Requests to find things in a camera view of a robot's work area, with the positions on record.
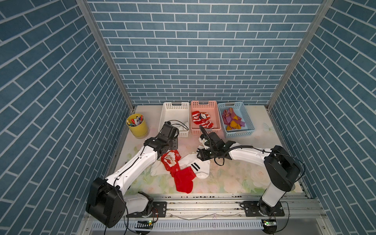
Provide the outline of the red white striped sock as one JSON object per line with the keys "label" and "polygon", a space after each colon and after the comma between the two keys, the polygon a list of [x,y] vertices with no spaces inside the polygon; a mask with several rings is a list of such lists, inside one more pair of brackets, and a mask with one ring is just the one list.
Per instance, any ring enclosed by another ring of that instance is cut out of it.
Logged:
{"label": "red white striped sock", "polygon": [[214,127],[214,124],[209,119],[193,119],[193,123],[198,126],[203,126],[205,129],[212,129]]}

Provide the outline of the purple striped sock front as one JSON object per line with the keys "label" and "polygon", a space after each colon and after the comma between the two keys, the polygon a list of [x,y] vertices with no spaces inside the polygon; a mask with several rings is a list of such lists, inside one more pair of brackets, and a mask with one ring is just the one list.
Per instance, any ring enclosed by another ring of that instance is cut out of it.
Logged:
{"label": "purple striped sock front", "polygon": [[225,109],[222,112],[222,119],[226,131],[241,130],[246,127],[245,122],[234,112],[233,108]]}

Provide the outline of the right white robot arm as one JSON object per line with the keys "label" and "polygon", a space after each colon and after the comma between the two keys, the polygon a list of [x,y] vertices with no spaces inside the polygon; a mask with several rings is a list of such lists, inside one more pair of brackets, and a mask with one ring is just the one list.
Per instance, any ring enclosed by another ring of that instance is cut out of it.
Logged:
{"label": "right white robot arm", "polygon": [[224,142],[216,133],[208,133],[203,126],[199,129],[202,132],[199,141],[203,147],[197,150],[197,157],[201,161],[228,159],[266,169],[270,183],[257,204],[261,215],[272,216],[279,208],[280,199],[293,190],[295,183],[305,172],[297,163],[298,160],[288,155],[282,146],[262,149],[234,141]]}

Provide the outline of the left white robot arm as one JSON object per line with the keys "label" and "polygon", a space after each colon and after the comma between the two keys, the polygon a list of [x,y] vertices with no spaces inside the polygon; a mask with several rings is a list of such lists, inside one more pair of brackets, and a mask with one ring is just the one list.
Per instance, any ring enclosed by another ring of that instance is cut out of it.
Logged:
{"label": "left white robot arm", "polygon": [[98,177],[89,188],[85,211],[108,228],[114,227],[125,215],[150,215],[154,199],[139,192],[126,196],[131,184],[160,157],[178,148],[179,130],[167,121],[158,135],[149,138],[144,146],[125,165],[106,178]]}

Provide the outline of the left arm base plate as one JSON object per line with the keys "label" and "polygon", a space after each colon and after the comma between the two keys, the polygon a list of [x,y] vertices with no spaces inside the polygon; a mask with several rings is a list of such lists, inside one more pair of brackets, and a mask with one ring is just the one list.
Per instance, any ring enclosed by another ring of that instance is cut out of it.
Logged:
{"label": "left arm base plate", "polygon": [[152,206],[147,207],[142,212],[125,213],[126,218],[152,218],[166,216],[167,202],[166,201],[156,201],[153,202]]}

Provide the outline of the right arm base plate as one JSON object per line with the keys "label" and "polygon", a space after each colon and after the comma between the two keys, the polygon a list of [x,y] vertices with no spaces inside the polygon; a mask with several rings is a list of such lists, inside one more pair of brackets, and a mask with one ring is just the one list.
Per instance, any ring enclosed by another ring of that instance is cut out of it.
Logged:
{"label": "right arm base plate", "polygon": [[240,203],[240,207],[244,209],[246,217],[284,217],[285,212],[283,210],[280,201],[274,207],[271,207],[259,201],[243,201]]}

